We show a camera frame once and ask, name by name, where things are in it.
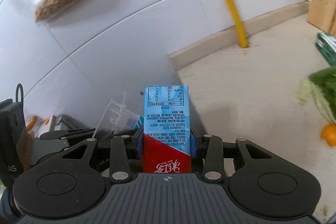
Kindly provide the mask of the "green white box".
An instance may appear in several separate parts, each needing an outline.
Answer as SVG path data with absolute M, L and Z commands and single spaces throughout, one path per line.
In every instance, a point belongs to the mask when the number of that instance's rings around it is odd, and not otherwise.
M 319 32 L 315 46 L 330 66 L 336 65 L 336 39 L 332 35 Z

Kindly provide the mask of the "orange peel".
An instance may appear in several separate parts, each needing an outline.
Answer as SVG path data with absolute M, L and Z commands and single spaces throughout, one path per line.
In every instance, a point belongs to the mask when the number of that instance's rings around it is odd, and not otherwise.
M 336 125 L 326 125 L 321 131 L 321 139 L 327 141 L 330 147 L 336 146 Z

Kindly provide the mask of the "red blue drink carton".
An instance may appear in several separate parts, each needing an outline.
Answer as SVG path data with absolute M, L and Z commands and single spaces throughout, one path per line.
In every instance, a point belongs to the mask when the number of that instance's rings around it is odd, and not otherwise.
M 149 86 L 143 111 L 143 172 L 191 172 L 189 87 Z

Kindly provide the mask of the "wooden knife block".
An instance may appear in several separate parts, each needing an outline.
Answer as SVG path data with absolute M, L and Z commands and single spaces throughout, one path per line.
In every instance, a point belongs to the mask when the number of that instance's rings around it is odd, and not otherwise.
M 335 0 L 311 0 L 307 22 L 335 36 Z

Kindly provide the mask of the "light green cabbage leaves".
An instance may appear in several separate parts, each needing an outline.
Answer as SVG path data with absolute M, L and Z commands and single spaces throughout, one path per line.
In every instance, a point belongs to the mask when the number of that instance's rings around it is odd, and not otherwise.
M 299 86 L 298 99 L 312 99 L 329 123 L 335 124 L 335 65 L 310 74 Z

